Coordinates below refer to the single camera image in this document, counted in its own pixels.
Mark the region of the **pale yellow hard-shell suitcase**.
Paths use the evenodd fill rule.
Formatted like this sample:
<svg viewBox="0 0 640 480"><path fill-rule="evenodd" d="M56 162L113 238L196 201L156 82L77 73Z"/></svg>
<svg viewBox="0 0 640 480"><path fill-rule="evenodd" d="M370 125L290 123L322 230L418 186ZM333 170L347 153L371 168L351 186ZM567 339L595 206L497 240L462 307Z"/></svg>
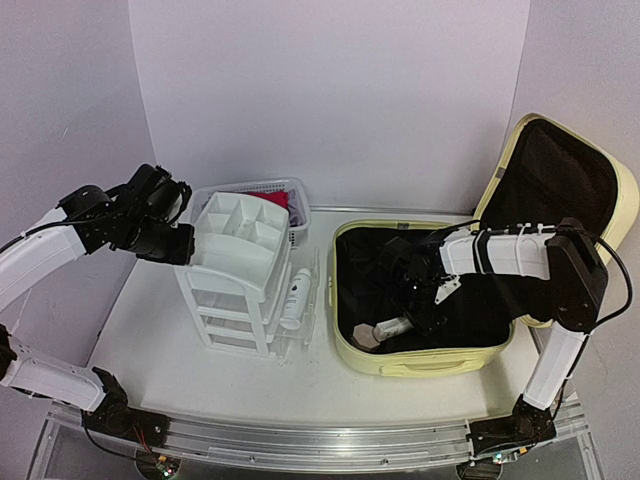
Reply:
<svg viewBox="0 0 640 480"><path fill-rule="evenodd" d="M476 209L482 227L573 218L601 236L608 260L636 220L639 188L613 156L545 117L525 116L512 132L493 179ZM408 331L365 352L352 341L361 323L401 314L377 265L382 247L401 236L415 241L437 229L431 222L361 220L335 233L330 298L336 348L351 368L369 375L430 378L466 373L490 363L511 342L514 321L545 328L549 320L516 316L494 281L470 280L442 306L448 322L428 336Z"/></svg>

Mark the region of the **white perforated plastic basket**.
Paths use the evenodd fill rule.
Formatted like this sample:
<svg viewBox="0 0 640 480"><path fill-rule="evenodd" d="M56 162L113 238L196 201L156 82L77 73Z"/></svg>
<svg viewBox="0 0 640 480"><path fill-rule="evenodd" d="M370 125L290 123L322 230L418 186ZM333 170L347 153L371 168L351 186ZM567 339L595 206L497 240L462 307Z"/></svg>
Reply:
<svg viewBox="0 0 640 480"><path fill-rule="evenodd" d="M311 212L303 183L293 177L254 180L203 187L193 192L180 219L194 223L206 204L216 192L232 192L273 196L277 192L287 194L286 208L290 217L289 241L293 248L302 246L308 238Z"/></svg>

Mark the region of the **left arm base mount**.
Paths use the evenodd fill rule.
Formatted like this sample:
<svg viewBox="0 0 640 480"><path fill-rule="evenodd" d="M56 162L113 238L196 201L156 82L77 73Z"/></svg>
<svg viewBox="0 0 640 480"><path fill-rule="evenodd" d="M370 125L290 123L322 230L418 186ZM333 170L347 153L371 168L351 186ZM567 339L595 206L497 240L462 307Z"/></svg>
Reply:
<svg viewBox="0 0 640 480"><path fill-rule="evenodd" d="M162 447L167 438L169 417L131 407L125 390L113 374L98 367L93 367L92 372L99 379L103 397L95 408L82 410L83 425L114 438Z"/></svg>

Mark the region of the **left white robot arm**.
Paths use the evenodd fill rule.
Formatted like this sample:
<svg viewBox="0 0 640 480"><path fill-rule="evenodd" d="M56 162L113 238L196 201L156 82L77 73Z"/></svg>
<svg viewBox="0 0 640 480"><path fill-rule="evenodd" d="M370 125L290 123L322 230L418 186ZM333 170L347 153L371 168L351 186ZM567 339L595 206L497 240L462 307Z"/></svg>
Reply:
<svg viewBox="0 0 640 480"><path fill-rule="evenodd" d="M53 272L103 247L153 263L188 264L195 251L195 229L179 218L191 195L186 182L149 164L108 190L95 185L75 190L2 246L1 306L7 308ZM1 384L94 412L114 437L134 428L132 411L121 404L127 401L126 393L112 374L38 352L7 329L1 331Z"/></svg>

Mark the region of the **lilac shirt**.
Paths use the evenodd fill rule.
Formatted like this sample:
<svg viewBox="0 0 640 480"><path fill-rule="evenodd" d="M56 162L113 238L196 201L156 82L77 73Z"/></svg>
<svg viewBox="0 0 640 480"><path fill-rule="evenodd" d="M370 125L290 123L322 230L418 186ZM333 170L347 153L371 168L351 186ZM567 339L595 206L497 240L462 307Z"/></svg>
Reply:
<svg viewBox="0 0 640 480"><path fill-rule="evenodd" d="M289 190L287 193L289 195L289 226L291 228L303 226L306 223L306 215L298 198L298 192Z"/></svg>

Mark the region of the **white lotion tube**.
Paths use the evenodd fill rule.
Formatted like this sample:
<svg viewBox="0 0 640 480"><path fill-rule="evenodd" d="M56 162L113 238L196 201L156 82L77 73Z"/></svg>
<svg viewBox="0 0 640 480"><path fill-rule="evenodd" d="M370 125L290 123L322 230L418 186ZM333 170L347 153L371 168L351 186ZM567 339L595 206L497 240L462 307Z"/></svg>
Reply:
<svg viewBox="0 0 640 480"><path fill-rule="evenodd" d="M301 327L303 313L310 293L311 280L311 271L307 268L299 269L294 275L279 321L279 324L284 329L296 331Z"/></svg>

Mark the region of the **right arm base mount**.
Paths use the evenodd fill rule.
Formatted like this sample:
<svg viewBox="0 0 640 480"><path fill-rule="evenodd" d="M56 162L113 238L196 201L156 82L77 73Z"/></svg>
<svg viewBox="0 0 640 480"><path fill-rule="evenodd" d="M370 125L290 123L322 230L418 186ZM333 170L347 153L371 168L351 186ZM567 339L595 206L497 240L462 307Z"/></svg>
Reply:
<svg viewBox="0 0 640 480"><path fill-rule="evenodd" d="M550 408L538 409L520 395L510 415L470 423L467 439L473 459L528 448L556 437Z"/></svg>

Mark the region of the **white toothpaste box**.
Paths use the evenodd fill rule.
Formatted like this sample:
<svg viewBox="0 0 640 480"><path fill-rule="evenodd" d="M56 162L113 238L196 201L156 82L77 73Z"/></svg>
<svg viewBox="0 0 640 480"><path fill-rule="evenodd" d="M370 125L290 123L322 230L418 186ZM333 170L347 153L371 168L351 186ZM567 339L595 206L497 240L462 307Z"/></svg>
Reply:
<svg viewBox="0 0 640 480"><path fill-rule="evenodd" d="M373 338L379 342L400 336L413 329L413 325L406 317L395 317L379 322L372 331Z"/></svg>

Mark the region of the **white plastic drawer organizer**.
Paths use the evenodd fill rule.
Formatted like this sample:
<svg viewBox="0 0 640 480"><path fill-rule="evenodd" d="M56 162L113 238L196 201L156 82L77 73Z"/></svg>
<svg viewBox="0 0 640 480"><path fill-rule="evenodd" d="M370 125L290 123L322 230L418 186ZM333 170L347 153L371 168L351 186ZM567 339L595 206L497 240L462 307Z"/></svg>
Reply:
<svg viewBox="0 0 640 480"><path fill-rule="evenodd" d="M289 212L244 193L216 192L197 220L195 253L175 275L204 345L213 350L282 358L309 346L315 326L318 253L296 255ZM296 272L311 271L301 327L280 324Z"/></svg>

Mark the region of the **red shirt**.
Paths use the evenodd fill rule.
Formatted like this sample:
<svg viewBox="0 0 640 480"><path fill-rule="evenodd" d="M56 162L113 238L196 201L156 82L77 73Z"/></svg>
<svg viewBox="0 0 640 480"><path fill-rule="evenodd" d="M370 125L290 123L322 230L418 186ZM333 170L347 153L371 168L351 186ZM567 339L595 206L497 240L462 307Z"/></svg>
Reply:
<svg viewBox="0 0 640 480"><path fill-rule="evenodd" d="M262 200L269 201L286 211L289 211L289 195L285 191L274 191L274 192L246 192L246 195L251 197L260 198Z"/></svg>

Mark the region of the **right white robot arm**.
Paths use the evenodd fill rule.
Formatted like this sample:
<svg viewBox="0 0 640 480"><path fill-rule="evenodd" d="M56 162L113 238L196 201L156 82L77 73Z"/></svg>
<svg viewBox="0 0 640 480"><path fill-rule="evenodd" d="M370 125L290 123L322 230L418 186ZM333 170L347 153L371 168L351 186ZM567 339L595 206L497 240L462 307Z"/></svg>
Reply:
<svg viewBox="0 0 640 480"><path fill-rule="evenodd" d="M470 280L496 282L516 316L551 321L550 338L503 420L504 435L524 443L552 426L551 405L600 323L608 285L596 250L601 243L574 219L499 230L465 222L415 241L396 236L382 247L377 264L394 301L425 335L444 323L443 304Z"/></svg>

